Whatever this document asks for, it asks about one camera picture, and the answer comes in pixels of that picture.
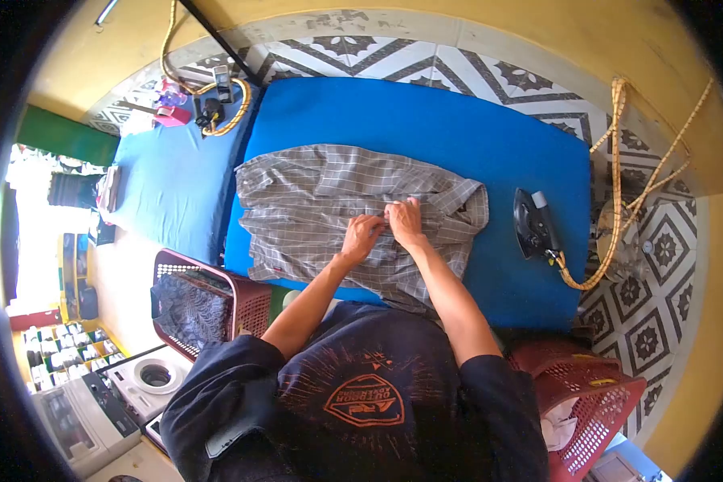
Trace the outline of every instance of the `gray checkered shirt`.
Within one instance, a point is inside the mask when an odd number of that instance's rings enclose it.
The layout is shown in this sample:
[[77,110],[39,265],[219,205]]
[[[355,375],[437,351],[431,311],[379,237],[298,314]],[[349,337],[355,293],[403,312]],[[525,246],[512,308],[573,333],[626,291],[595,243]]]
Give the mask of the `gray checkered shirt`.
[[[236,169],[239,220],[252,235],[249,277],[311,282],[343,246],[348,220],[383,216],[386,204],[421,200],[423,233],[463,277],[472,238],[489,218],[485,186],[447,170],[360,147],[315,144],[263,154]],[[366,288],[384,302],[433,316],[413,257],[389,229],[341,286]]]

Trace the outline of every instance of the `black and white tile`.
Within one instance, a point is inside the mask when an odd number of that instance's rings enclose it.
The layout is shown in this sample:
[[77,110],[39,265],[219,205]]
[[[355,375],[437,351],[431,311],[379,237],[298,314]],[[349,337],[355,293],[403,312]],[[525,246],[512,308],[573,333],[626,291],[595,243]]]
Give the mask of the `black and white tile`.
[[679,353],[691,304],[696,261],[696,200],[652,205],[638,218],[649,269],[643,279],[606,279],[585,293],[580,325],[591,326],[594,351],[618,358],[629,376],[643,376],[647,389],[627,420],[634,437],[653,410]]
[[[265,83],[295,76],[347,76],[408,82],[451,90],[509,107],[564,132],[595,143],[611,124],[610,116],[575,92],[536,72],[486,55],[447,45],[412,39],[362,35],[328,35],[282,40],[240,49],[238,52]],[[176,67],[191,85],[212,82],[211,70],[229,65],[225,54]],[[149,103],[156,98],[160,79],[146,80],[124,99]],[[130,111],[112,104],[89,124],[117,133]],[[626,200],[636,198],[660,160],[646,142],[630,130],[619,130],[621,181]],[[612,139],[590,156],[593,213],[611,198]],[[671,172],[664,167],[657,180]],[[604,280],[581,297],[578,322],[594,331],[594,351],[622,361],[631,376],[644,376],[648,388],[622,429],[634,437],[653,410],[684,336],[691,301],[696,257],[696,201],[682,180],[665,184],[646,199],[637,219],[641,243],[652,249],[644,279],[612,283]],[[590,253],[588,271],[599,260]]]

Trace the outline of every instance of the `red plastic basket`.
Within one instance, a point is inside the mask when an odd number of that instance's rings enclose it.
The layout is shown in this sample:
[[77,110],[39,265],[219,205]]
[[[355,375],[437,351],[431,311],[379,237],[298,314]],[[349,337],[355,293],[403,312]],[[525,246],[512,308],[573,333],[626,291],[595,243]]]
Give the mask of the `red plastic basket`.
[[[231,326],[228,329],[231,339],[238,335],[241,329],[249,330],[257,337],[265,333],[265,330],[268,329],[268,316],[270,315],[269,284],[253,282],[249,278],[225,272],[170,249],[162,249],[155,256],[153,284],[157,283],[158,279],[163,275],[188,270],[204,271],[207,275],[219,278],[231,286],[233,290],[233,309],[231,310]],[[155,333],[158,334],[158,338],[182,353],[188,360],[196,361],[199,353],[197,348],[167,335],[155,322],[153,322],[153,327]]]
[[573,438],[562,450],[549,452],[549,475],[551,482],[582,480],[637,406],[645,379],[625,375],[619,360],[564,340],[526,343],[513,350],[510,361],[533,375],[541,415],[579,397]]

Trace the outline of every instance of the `forearm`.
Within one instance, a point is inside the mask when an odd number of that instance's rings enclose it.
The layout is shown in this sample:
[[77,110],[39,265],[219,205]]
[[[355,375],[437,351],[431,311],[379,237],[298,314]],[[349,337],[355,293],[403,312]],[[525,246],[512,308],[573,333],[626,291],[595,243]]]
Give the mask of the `forearm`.
[[444,324],[458,366],[477,355],[501,356],[490,326],[474,298],[425,237],[408,246],[408,251],[418,265],[431,303]]
[[262,339],[278,348],[289,360],[321,323],[337,287],[350,270],[342,256],[333,257],[308,287],[279,314]]

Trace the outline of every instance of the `blue cushion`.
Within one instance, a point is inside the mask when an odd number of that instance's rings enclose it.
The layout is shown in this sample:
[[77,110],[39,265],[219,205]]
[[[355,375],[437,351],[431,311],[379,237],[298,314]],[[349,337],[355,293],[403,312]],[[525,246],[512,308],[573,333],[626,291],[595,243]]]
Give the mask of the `blue cushion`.
[[[338,143],[435,164],[487,186],[490,223],[474,239],[463,282],[491,325],[567,330],[580,293],[542,258],[525,261],[513,230],[514,190],[542,190],[568,267],[584,273],[589,235],[589,149],[576,137],[506,107],[384,80],[278,80],[263,96],[245,159],[288,147]],[[233,202],[226,269],[246,275],[251,236]],[[304,284],[277,280],[287,288]],[[361,288],[337,298],[380,303]]]
[[[122,169],[118,209],[108,221],[159,245],[216,265],[230,220],[235,192],[233,166],[243,160],[252,109],[260,90],[252,86],[252,107],[229,132],[201,140],[193,122],[193,101],[185,126],[164,127],[125,136],[114,164]],[[203,102],[214,91],[201,97]],[[241,95],[224,106],[230,119],[241,106]]]

